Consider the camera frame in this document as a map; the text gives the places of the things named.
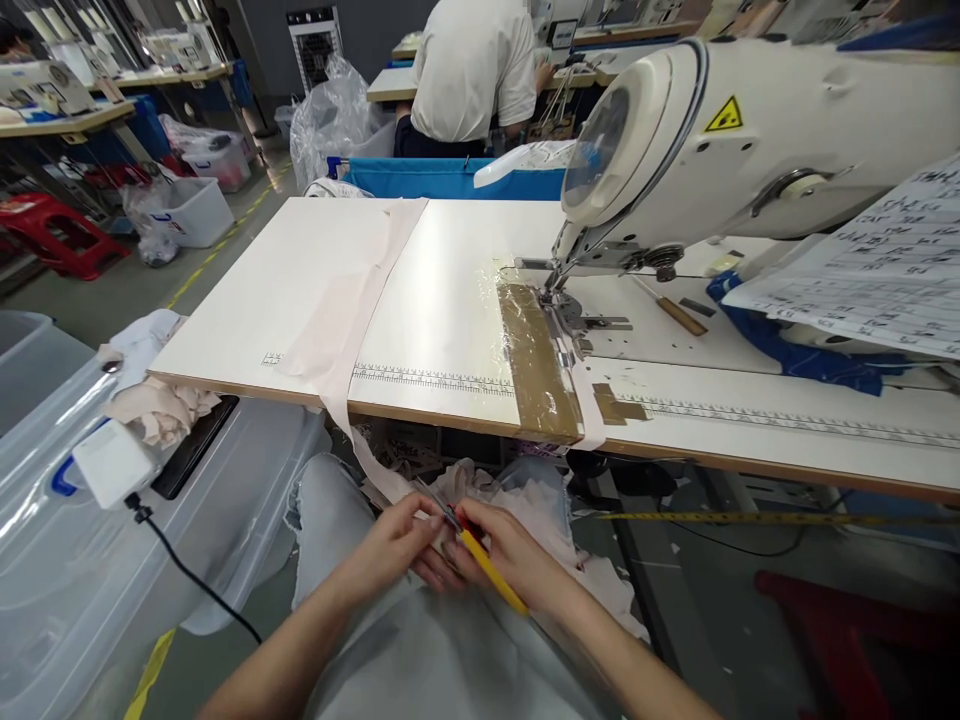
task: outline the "screwdriver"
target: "screwdriver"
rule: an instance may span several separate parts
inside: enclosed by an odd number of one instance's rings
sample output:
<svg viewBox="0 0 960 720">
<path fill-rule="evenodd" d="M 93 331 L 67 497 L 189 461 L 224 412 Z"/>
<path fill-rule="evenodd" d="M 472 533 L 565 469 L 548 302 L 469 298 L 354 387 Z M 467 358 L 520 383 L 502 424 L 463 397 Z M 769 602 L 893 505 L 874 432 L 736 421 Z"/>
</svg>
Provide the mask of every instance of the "screwdriver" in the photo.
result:
<svg viewBox="0 0 960 720">
<path fill-rule="evenodd" d="M 670 298 L 665 298 L 663 295 L 661 295 L 652 287 L 650 287 L 645 282 L 643 282 L 643 280 L 638 278 L 636 275 L 632 275 L 631 277 L 634 279 L 637 285 L 639 285 L 648 293 L 650 293 L 650 296 L 654 300 L 656 300 L 657 305 L 660 306 L 661 310 L 663 310 L 667 315 L 672 317 L 678 323 L 683 325 L 684 329 L 688 333 L 690 333 L 695 337 L 700 337 L 707 331 L 707 329 L 703 325 L 701 325 L 694 317 L 692 317 L 682 307 L 677 305 L 673 300 L 671 300 Z"/>
</svg>

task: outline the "dark pants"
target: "dark pants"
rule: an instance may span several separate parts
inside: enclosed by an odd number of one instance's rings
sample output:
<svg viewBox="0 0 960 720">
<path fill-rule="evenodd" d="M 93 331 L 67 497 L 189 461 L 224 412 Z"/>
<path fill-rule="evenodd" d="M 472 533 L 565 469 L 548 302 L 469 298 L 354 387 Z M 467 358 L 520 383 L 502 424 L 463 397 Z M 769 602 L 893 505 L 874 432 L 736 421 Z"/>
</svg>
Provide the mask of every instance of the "dark pants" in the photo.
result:
<svg viewBox="0 0 960 720">
<path fill-rule="evenodd" d="M 483 140 L 464 143 L 445 143 L 427 137 L 410 122 L 410 116 L 397 120 L 397 132 L 393 139 L 394 157 L 483 157 L 486 145 Z"/>
</svg>

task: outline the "hand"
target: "hand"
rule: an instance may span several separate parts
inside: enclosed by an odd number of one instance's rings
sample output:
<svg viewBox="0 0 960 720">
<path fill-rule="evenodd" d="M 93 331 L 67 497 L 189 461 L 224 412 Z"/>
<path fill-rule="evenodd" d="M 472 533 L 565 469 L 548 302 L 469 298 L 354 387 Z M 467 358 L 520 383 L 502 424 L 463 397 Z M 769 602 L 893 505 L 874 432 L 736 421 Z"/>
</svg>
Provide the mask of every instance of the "hand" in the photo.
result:
<svg viewBox="0 0 960 720">
<path fill-rule="evenodd" d="M 571 595 L 586 592 L 508 511 L 471 498 L 461 500 L 457 511 L 490 536 L 493 566 L 531 610 L 556 618 L 570 603 Z M 465 578 L 480 585 L 490 584 L 465 547 L 447 542 L 443 548 Z"/>
<path fill-rule="evenodd" d="M 415 517 L 418 510 L 429 520 Z M 384 510 L 357 549 L 334 571 L 356 603 L 366 602 L 413 570 L 437 592 L 466 587 L 430 547 L 443 528 L 443 511 L 420 493 L 407 495 Z"/>
<path fill-rule="evenodd" d="M 537 95 L 547 89 L 547 85 L 553 80 L 554 73 L 557 72 L 557 66 L 551 65 L 546 60 L 540 60 L 537 69 L 534 71 L 537 82 Z"/>
</svg>

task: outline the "wooden handle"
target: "wooden handle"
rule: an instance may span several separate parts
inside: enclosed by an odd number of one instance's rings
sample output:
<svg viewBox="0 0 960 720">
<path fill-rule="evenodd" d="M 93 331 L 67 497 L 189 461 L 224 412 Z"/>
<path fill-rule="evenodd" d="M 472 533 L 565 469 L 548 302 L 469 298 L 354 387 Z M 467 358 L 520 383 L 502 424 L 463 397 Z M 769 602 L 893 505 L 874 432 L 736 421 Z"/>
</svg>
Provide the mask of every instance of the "wooden handle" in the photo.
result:
<svg viewBox="0 0 960 720">
<path fill-rule="evenodd" d="M 673 300 L 662 297 L 657 300 L 657 305 L 663 308 L 663 311 L 667 313 L 667 315 L 683 325 L 686 331 L 691 335 L 700 337 L 707 331 L 703 325 L 697 322 L 697 320 L 691 317 L 689 313 L 677 305 Z"/>
</svg>

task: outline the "brown tape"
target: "brown tape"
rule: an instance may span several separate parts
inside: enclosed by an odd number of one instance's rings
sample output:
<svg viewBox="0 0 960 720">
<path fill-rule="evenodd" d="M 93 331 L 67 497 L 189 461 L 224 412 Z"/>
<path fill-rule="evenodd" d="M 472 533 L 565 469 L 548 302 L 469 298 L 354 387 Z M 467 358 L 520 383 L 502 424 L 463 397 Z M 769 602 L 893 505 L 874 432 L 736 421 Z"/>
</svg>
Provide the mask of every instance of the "brown tape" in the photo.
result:
<svg viewBox="0 0 960 720">
<path fill-rule="evenodd" d="M 563 385 L 556 344 L 536 291 L 499 283 L 497 298 L 524 437 L 555 445 L 575 443 L 580 439 L 580 406 Z"/>
<path fill-rule="evenodd" d="M 648 419 L 643 405 L 618 400 L 606 383 L 595 384 L 593 394 L 597 398 L 604 425 L 626 425 L 627 420 Z"/>
</svg>

